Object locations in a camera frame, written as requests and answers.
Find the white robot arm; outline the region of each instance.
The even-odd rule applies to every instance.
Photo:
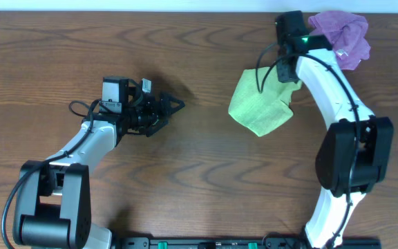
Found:
[[[305,83],[328,130],[316,158],[321,193],[305,226],[305,237],[311,248],[340,246],[353,210],[384,178],[392,124],[388,118],[375,118],[359,99],[341,72],[327,39],[323,35],[307,36],[300,11],[278,17],[276,30],[282,58],[273,65],[277,64],[279,80],[300,79]],[[363,144],[360,151],[355,148],[359,142]]]
[[[357,111],[360,121],[369,120],[374,113],[360,101],[357,94],[352,90],[337,64],[334,52],[325,48],[320,48],[310,50],[308,54],[323,60],[336,71],[353,97],[354,103],[358,106]],[[333,74],[327,71],[324,66],[310,58],[299,57],[296,74],[310,90],[317,107],[322,113],[327,129],[330,128],[332,123],[338,123],[340,120],[354,122],[351,103],[348,101],[345,91],[341,88]],[[362,194],[361,192],[351,193],[353,206],[350,208],[346,223],[351,217],[352,211],[365,195],[366,194]],[[305,227],[308,241],[313,248],[322,248],[326,242],[332,238],[337,229],[341,227],[346,208],[346,194],[343,194],[341,197],[334,197],[330,190],[323,187],[321,188],[314,214]],[[340,246],[342,244],[342,234],[344,230],[345,226],[336,238],[334,246]]]
[[[99,103],[99,113],[93,113]],[[160,100],[151,95],[151,82],[141,84],[125,77],[105,77],[102,99],[83,116],[81,129],[56,154],[44,162],[27,161],[21,168],[23,180],[17,196],[13,238],[17,244],[41,248],[116,248],[112,232],[91,223],[89,175],[103,157],[126,134],[152,136],[168,124],[168,118],[185,106],[168,93]],[[61,196],[61,205],[41,203],[39,196]],[[3,213],[3,239],[7,240]]]

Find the purple towel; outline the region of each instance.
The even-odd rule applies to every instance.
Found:
[[[308,19],[311,35],[324,34],[332,44],[341,69],[354,70],[362,59],[370,58],[370,45],[365,40],[368,22],[365,17],[344,11],[325,11]]]

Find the black cable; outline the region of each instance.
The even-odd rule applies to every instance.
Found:
[[[76,111],[73,111],[73,105],[74,104],[81,104],[81,105],[85,106],[87,109],[90,109],[88,104],[86,104],[86,103],[84,103],[82,101],[79,101],[79,100],[73,100],[72,102],[70,102],[70,104],[68,104],[68,110],[70,110],[71,113],[75,114],[76,116],[85,118],[86,115],[77,113]]]
[[[271,48],[275,47],[275,45],[277,45],[277,42],[273,42],[272,44],[268,45],[268,47],[266,47],[259,55],[259,58],[257,59],[256,62],[256,85],[257,85],[257,91],[259,91],[259,93],[262,93],[263,89],[259,88],[259,76],[257,71],[259,70],[259,66],[260,66],[260,61],[262,60],[262,57],[268,52],[268,50],[270,50]]]
[[[350,214],[350,209],[351,209],[351,206],[352,206],[352,202],[351,202],[352,177],[353,177],[354,169],[355,169],[356,163],[357,163],[357,155],[359,154],[359,143],[360,143],[360,119],[359,119],[359,113],[357,112],[357,105],[354,103],[354,99],[352,98],[349,90],[346,88],[346,85],[343,83],[342,79],[339,77],[339,75],[337,75],[336,71],[334,71],[334,69],[332,69],[332,67],[330,65],[326,64],[323,60],[321,60],[321,59],[319,59],[317,57],[314,57],[312,55],[305,54],[305,53],[290,53],[288,55],[284,55],[282,57],[277,58],[276,61],[273,62],[273,64],[268,68],[268,71],[267,71],[267,73],[265,74],[265,76],[264,76],[264,78],[262,80],[262,85],[260,86],[260,89],[258,88],[259,93],[262,93],[263,86],[265,84],[265,80],[266,80],[267,76],[269,75],[271,70],[277,65],[277,63],[279,61],[284,60],[284,59],[289,59],[291,57],[299,57],[299,56],[310,58],[310,59],[318,62],[319,64],[324,66],[329,72],[331,72],[333,74],[333,76],[337,79],[337,81],[341,85],[343,91],[345,91],[346,97],[348,98],[348,101],[351,104],[351,110],[354,113],[354,119],[355,119],[355,122],[356,122],[356,129],[355,129],[356,139],[354,141],[354,158],[352,159],[352,164],[351,164],[351,167],[350,167],[350,175],[349,175],[349,179],[348,179],[348,186],[347,186],[347,190],[346,190],[347,208],[346,208],[346,211],[345,211],[345,215],[342,218],[341,225],[339,226],[337,231],[333,234],[332,238],[328,239],[328,241],[327,241],[327,243],[325,245],[327,248],[333,248],[336,238],[340,235],[340,232],[345,227],[346,220],[348,219],[348,215]]]
[[[26,180],[37,170],[42,169],[44,166],[48,165],[49,163],[59,160],[62,158],[65,158],[67,155],[73,153],[81,144],[88,138],[88,136],[91,134],[91,129],[93,128],[93,122],[94,122],[94,117],[93,117],[93,109],[96,107],[96,105],[99,103],[100,100],[95,100],[91,103],[90,106],[88,106],[86,103],[80,102],[78,100],[74,100],[69,104],[69,109],[74,113],[74,111],[71,109],[71,106],[75,103],[82,104],[85,107],[88,108],[88,115],[90,115],[90,124],[88,126],[88,129],[86,133],[82,136],[82,138],[75,144],[73,147],[71,147],[68,151],[65,151],[62,155],[56,156],[54,158],[49,158],[47,160],[42,161],[38,165],[35,165],[31,170],[29,170],[27,173],[25,173],[15,184],[13,187],[11,193],[9,194],[7,198],[6,205],[4,206],[3,209],[3,215],[1,218],[1,236],[3,237],[3,241],[7,248],[9,249],[15,249],[13,245],[10,243],[8,236],[7,236],[7,230],[6,230],[6,221],[7,221],[7,214],[8,214],[8,209],[10,207],[10,204],[13,201],[13,198],[15,197],[15,194],[17,193],[18,189],[26,182]]]

